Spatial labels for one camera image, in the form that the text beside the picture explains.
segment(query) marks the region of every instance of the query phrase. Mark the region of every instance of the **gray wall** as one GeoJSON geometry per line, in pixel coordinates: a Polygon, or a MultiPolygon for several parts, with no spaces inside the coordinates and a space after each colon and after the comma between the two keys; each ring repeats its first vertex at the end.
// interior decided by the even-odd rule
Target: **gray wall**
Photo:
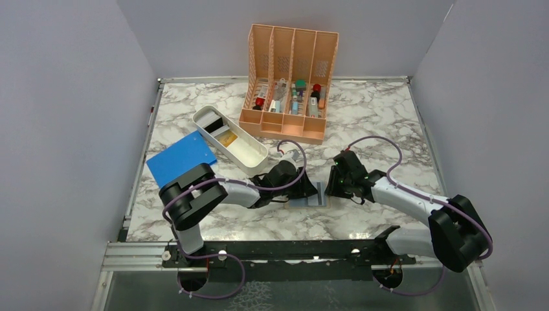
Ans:
{"type": "Polygon", "coordinates": [[[339,32],[337,76],[413,75],[453,0],[118,0],[156,74],[248,75],[252,23],[339,32]]]}
{"type": "Polygon", "coordinates": [[[89,310],[154,101],[116,2],[58,2],[0,3],[2,310],[89,310]]]}
{"type": "Polygon", "coordinates": [[[495,241],[498,310],[547,310],[549,3],[458,0],[412,80],[449,194],[495,241]]]}

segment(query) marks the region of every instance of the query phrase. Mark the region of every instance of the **marble tabletop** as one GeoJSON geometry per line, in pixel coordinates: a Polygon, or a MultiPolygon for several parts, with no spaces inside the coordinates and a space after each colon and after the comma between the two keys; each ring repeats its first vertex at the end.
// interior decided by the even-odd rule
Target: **marble tabletop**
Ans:
{"type": "MultiPolygon", "coordinates": [[[[166,84],[162,94],[146,159],[163,151],[195,129],[191,117],[204,105],[213,105],[238,123],[247,91],[246,81],[231,83],[166,84]]],[[[313,181],[328,181],[332,157],[350,142],[366,135],[393,139],[402,148],[404,160],[394,170],[399,182],[439,194],[429,149],[421,132],[416,110],[405,82],[337,81],[330,87],[327,126],[322,145],[302,144],[307,173],[313,181]]],[[[277,140],[258,137],[271,155],[277,140]]],[[[221,152],[214,151],[216,173],[228,178],[246,176],[221,152]]],[[[384,141],[367,140],[353,150],[367,170],[387,169],[398,153],[384,141]]],[[[268,171],[277,163],[269,156],[268,171]]],[[[172,238],[162,218],[159,188],[145,165],[133,206],[128,242],[167,241],[172,238]]],[[[329,208],[286,209],[272,203],[260,209],[218,205],[202,222],[205,240],[333,240],[373,238],[390,225],[421,226],[413,218],[384,205],[330,198],[329,208]]]]}

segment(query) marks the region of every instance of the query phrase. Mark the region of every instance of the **metal frame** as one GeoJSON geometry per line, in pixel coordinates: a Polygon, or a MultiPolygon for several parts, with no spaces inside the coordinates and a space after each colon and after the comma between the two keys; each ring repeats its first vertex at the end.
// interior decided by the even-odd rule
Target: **metal frame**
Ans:
{"type": "MultiPolygon", "coordinates": [[[[190,82],[202,82],[202,83],[228,83],[228,82],[239,82],[240,80],[247,81],[247,76],[213,76],[213,77],[201,77],[201,78],[166,78],[158,79],[159,89],[157,92],[157,98],[154,103],[153,115],[150,119],[150,125],[147,130],[146,139],[143,145],[141,152],[141,157],[139,161],[139,166],[137,168],[131,196],[128,202],[128,207],[126,209],[126,216],[124,218],[124,224],[122,228],[129,227],[129,222],[131,221],[131,212],[133,205],[135,203],[135,197],[139,189],[139,182],[144,167],[144,161],[146,158],[146,152],[149,147],[152,130],[156,121],[158,114],[158,107],[160,105],[162,93],[164,91],[164,85],[166,83],[190,83],[190,82]]],[[[429,133],[425,127],[421,113],[416,105],[414,96],[410,86],[410,78],[407,76],[396,76],[396,77],[347,77],[340,76],[334,77],[333,80],[340,81],[349,81],[349,82],[405,82],[408,84],[409,92],[412,97],[412,103],[418,120],[425,137],[427,146],[429,147],[429,152],[431,159],[434,164],[435,174],[443,194],[446,194],[445,183],[443,182],[442,175],[439,169],[437,162],[436,154],[434,153],[434,148],[429,137],[429,133]]],[[[161,255],[164,252],[164,249],[167,245],[175,245],[175,242],[110,242],[107,245],[103,264],[101,267],[101,272],[98,280],[98,285],[96,288],[96,293],[93,299],[93,304],[91,310],[103,310],[107,303],[107,297],[109,295],[109,289],[111,286],[111,281],[113,279],[113,274],[116,271],[196,271],[203,272],[206,271],[206,268],[163,268],[162,267],[162,258],[161,255]]],[[[414,268],[435,268],[442,266],[440,262],[436,259],[427,258],[427,257],[417,257],[417,263],[415,265],[405,265],[406,269],[414,268]]],[[[373,265],[373,270],[386,269],[388,266],[384,265],[373,265]]],[[[482,273],[482,263],[475,262],[467,268],[467,273],[471,279],[471,287],[476,295],[478,305],[481,310],[495,311],[495,306],[487,284],[485,282],[483,273],[482,273]]]]}

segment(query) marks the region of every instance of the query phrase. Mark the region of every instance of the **red cap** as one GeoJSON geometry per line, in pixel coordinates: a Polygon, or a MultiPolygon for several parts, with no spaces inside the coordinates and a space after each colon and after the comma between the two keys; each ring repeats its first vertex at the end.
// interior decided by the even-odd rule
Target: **red cap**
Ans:
{"type": "Polygon", "coordinates": [[[265,104],[265,99],[264,98],[261,98],[261,97],[256,98],[256,105],[257,106],[263,106],[263,104],[265,104]]]}

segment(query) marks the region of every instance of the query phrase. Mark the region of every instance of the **purple cable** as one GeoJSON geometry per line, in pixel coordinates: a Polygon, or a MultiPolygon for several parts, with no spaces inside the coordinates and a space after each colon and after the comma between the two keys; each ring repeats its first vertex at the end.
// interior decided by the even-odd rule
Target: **purple cable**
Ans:
{"type": "MultiPolygon", "coordinates": [[[[377,138],[377,139],[382,139],[390,144],[392,144],[396,150],[398,151],[398,161],[397,163],[395,163],[393,166],[391,166],[388,170],[387,170],[387,180],[389,180],[389,182],[391,184],[393,184],[394,186],[398,187],[399,189],[401,190],[404,190],[405,192],[411,194],[411,195],[414,195],[414,196],[417,196],[418,198],[421,198],[421,199],[424,199],[424,200],[430,200],[431,198],[428,197],[428,196],[424,196],[416,191],[413,191],[412,189],[408,189],[402,185],[400,185],[399,183],[397,183],[396,181],[394,181],[392,178],[391,178],[391,175],[390,173],[397,167],[400,165],[400,163],[402,163],[402,150],[400,149],[400,147],[392,140],[390,140],[389,138],[386,138],[386,137],[382,137],[382,136],[377,136],[377,135],[371,135],[371,136],[366,136],[366,137],[362,137],[360,139],[357,139],[356,141],[352,142],[349,144],[348,149],[351,148],[351,146],[353,146],[354,144],[358,143],[359,141],[364,141],[365,139],[371,139],[371,138],[377,138]]],[[[462,211],[460,211],[459,209],[457,209],[456,207],[453,207],[452,205],[450,205],[448,202],[444,202],[444,201],[441,201],[441,200],[437,200],[437,199],[433,199],[432,200],[433,202],[437,203],[437,204],[440,204],[440,205],[443,205],[445,207],[448,207],[450,210],[454,211],[455,213],[459,214],[461,217],[465,218],[468,222],[471,222],[481,233],[482,235],[484,235],[484,238],[488,241],[488,251],[486,252],[486,254],[482,255],[479,257],[479,259],[486,259],[488,257],[490,257],[490,255],[492,254],[492,251],[493,251],[493,243],[492,243],[492,238],[490,237],[490,235],[488,234],[488,232],[478,223],[476,222],[474,219],[472,219],[469,215],[467,215],[466,213],[463,213],[462,211]]],[[[389,292],[392,292],[393,294],[397,294],[397,295],[402,295],[402,296],[421,296],[421,295],[427,295],[427,294],[430,294],[432,293],[433,291],[435,291],[439,285],[442,283],[442,281],[444,280],[444,276],[445,276],[445,268],[442,267],[442,273],[440,274],[440,278],[438,279],[438,281],[436,282],[436,284],[432,287],[432,288],[429,288],[428,290],[424,291],[424,292],[418,292],[418,293],[408,293],[408,292],[399,292],[399,291],[396,291],[396,290],[390,290],[389,288],[385,287],[385,286],[382,286],[383,289],[385,290],[388,290],[389,292]]]]}
{"type": "MultiPolygon", "coordinates": [[[[205,185],[208,185],[209,183],[215,183],[217,181],[223,181],[223,182],[227,182],[227,183],[236,183],[236,184],[239,184],[239,185],[245,185],[246,187],[250,187],[250,188],[253,188],[253,189],[257,189],[257,190],[264,190],[264,191],[277,191],[277,190],[282,190],[282,189],[286,189],[290,186],[292,186],[293,184],[295,184],[297,181],[299,181],[301,179],[301,177],[303,177],[303,174],[305,174],[305,168],[307,167],[307,157],[305,155],[305,150],[303,150],[303,148],[296,142],[296,141],[292,141],[290,139],[284,139],[284,140],[281,140],[280,142],[278,142],[278,145],[276,146],[276,149],[278,151],[280,151],[280,145],[283,144],[283,143],[293,143],[297,146],[297,148],[299,148],[299,150],[301,151],[301,154],[303,155],[303,169],[301,170],[301,172],[299,173],[299,175],[290,183],[284,185],[284,186],[280,186],[280,187],[275,187],[275,188],[267,188],[267,187],[259,187],[259,186],[256,186],[252,183],[247,183],[247,182],[244,182],[242,180],[236,180],[236,179],[225,179],[225,178],[213,178],[213,179],[208,179],[206,181],[203,181],[201,183],[199,183],[198,185],[192,187],[192,188],[189,188],[187,189],[186,191],[184,191],[183,193],[181,193],[180,195],[176,196],[172,201],[170,201],[168,204],[166,204],[166,206],[164,207],[164,209],[162,210],[162,217],[164,217],[164,219],[169,222],[170,224],[172,224],[172,220],[170,219],[170,217],[168,217],[168,211],[170,210],[170,208],[172,207],[172,205],[179,199],[181,199],[182,197],[186,196],[187,194],[191,193],[191,191],[193,190],[197,190],[197,189],[200,189],[201,187],[204,187],[205,185]]],[[[187,253],[185,253],[181,247],[181,244],[179,243],[179,240],[177,239],[177,235],[175,233],[175,228],[172,229],[172,233],[174,234],[174,237],[175,237],[175,241],[177,242],[177,247],[179,248],[179,251],[183,254],[183,256],[185,256],[186,258],[188,259],[209,259],[209,258],[213,258],[213,257],[220,257],[220,256],[226,256],[226,257],[230,257],[234,260],[236,260],[236,262],[238,262],[238,264],[240,265],[240,268],[242,269],[242,280],[240,281],[240,284],[238,285],[238,287],[232,291],[231,293],[229,294],[225,294],[225,295],[220,295],[220,296],[209,296],[209,295],[202,295],[202,294],[192,294],[191,292],[188,292],[186,291],[182,286],[181,286],[181,283],[179,282],[179,278],[177,280],[177,283],[179,284],[179,287],[180,287],[180,293],[183,292],[183,293],[186,293],[186,294],[189,294],[190,296],[195,296],[195,297],[199,297],[199,298],[205,298],[205,299],[225,299],[225,298],[229,298],[235,294],[237,294],[243,287],[244,287],[244,283],[246,281],[246,271],[245,271],[245,268],[244,268],[244,264],[242,264],[242,261],[237,257],[237,256],[234,256],[234,255],[231,255],[231,254],[211,254],[211,255],[203,255],[203,256],[192,256],[192,255],[189,255],[187,253]]]]}

